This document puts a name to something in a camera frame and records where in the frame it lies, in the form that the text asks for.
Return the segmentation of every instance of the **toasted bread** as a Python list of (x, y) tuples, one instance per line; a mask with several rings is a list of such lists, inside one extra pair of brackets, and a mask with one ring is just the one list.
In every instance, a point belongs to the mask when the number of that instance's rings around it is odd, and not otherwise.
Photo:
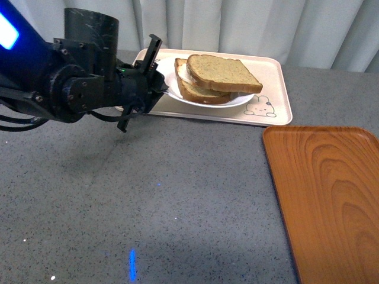
[(175, 73), (178, 81), (178, 87), (180, 94), (184, 99), (191, 102), (197, 102), (199, 104), (225, 104), (231, 100), (230, 92), (220, 92), (214, 90), (208, 90), (201, 87), (197, 87), (188, 81), (188, 78), (182, 78), (179, 75), (180, 68), (187, 63), (186, 59), (175, 59)]
[(260, 93), (263, 85), (240, 60), (193, 54), (187, 71), (197, 86), (221, 92)]

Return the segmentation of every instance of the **robotic arm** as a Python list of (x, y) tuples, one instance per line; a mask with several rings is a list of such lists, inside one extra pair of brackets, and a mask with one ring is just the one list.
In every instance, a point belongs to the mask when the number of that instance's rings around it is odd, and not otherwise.
[[(162, 43), (155, 35), (143, 60), (134, 65), (116, 58), (118, 20), (97, 12), (65, 9), (65, 38), (45, 42), (8, 0), (0, 2), (0, 104), (31, 119), (0, 115), (25, 131), (48, 120), (73, 123), (85, 114), (118, 122), (126, 132), (130, 118), (147, 114), (168, 86), (156, 71)], [(123, 106), (120, 117), (95, 112)]]

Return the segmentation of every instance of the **cartoon bunny print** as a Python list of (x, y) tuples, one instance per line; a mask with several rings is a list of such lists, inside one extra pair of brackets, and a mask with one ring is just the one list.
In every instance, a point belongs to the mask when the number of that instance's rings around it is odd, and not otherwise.
[(246, 110), (243, 113), (259, 117), (277, 117), (274, 107), (266, 96), (254, 96), (246, 105)]

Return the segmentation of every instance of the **gray countertop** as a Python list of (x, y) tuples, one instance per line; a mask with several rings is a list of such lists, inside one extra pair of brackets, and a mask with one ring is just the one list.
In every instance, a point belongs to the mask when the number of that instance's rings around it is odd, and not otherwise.
[[(378, 74), (282, 69), (292, 125), (379, 136)], [(296, 283), (263, 130), (147, 115), (127, 134), (89, 116), (0, 133), (0, 283)]]

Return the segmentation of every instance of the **orange tray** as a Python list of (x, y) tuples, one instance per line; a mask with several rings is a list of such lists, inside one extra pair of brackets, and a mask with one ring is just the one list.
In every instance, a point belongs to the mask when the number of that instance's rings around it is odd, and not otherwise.
[(362, 128), (263, 134), (301, 283), (379, 283), (379, 141)]

